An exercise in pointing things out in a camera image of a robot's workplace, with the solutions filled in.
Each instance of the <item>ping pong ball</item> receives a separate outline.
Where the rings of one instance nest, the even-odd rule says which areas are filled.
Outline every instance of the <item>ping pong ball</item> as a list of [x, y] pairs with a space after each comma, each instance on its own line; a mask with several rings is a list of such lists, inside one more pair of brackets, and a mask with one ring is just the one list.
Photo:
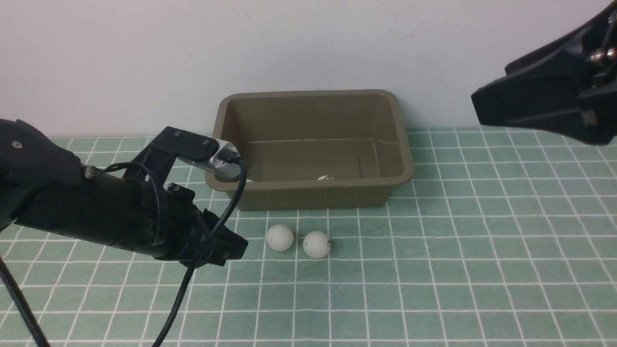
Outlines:
[[330, 253], [330, 238], [323, 232], [314, 231], [304, 238], [304, 252], [313, 259], [321, 259]]
[[277, 252], [286, 251], [294, 243], [294, 232], [287, 225], [272, 225], [266, 232], [266, 242]]

